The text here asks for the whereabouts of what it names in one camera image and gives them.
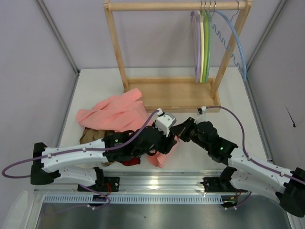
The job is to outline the pink skirt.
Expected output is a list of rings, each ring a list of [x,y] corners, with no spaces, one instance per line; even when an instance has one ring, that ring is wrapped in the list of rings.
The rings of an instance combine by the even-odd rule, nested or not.
[[[76,119],[80,126],[96,131],[124,132],[140,129],[149,115],[139,89],[112,96],[91,109],[80,109]]]

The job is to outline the purple clothes hanger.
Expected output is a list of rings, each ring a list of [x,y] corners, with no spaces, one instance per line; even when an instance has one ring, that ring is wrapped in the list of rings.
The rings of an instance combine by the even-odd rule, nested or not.
[[[200,48],[198,47],[200,43],[198,38],[200,38],[200,32],[198,31],[199,26],[199,14],[197,11],[191,12],[191,28],[192,28],[192,39],[193,39],[193,53],[194,53],[194,72],[195,72],[195,82],[198,83],[200,79]]]

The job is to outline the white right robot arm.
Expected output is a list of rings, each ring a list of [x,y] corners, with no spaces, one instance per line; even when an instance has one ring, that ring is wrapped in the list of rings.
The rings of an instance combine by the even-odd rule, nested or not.
[[[296,217],[305,216],[304,169],[290,170],[246,154],[237,144],[220,137],[208,121],[189,118],[170,130],[182,141],[192,141],[206,150],[215,162],[226,165],[222,178],[232,187],[265,196]]]

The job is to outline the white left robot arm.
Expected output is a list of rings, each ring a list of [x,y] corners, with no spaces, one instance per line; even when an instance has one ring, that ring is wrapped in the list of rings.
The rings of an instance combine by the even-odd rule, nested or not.
[[[77,183],[79,190],[89,187],[101,191],[104,186],[102,169],[78,168],[79,164],[137,164],[145,154],[168,154],[176,143],[172,133],[166,135],[153,126],[147,126],[143,130],[113,133],[89,143],[66,148],[51,148],[43,142],[35,143],[30,183],[36,186],[53,182]]]

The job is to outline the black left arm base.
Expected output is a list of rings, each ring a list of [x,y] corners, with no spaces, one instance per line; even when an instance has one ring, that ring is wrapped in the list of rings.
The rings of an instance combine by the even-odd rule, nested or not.
[[[89,177],[86,176],[76,182],[78,184],[78,191],[87,191],[86,188],[98,192],[118,192],[120,185],[119,177]]]

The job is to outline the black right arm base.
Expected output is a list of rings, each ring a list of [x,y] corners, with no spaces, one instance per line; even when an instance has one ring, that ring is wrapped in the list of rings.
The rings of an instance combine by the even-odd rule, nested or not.
[[[205,192],[229,192],[230,189],[227,182],[220,177],[204,177],[200,182],[203,185]]]

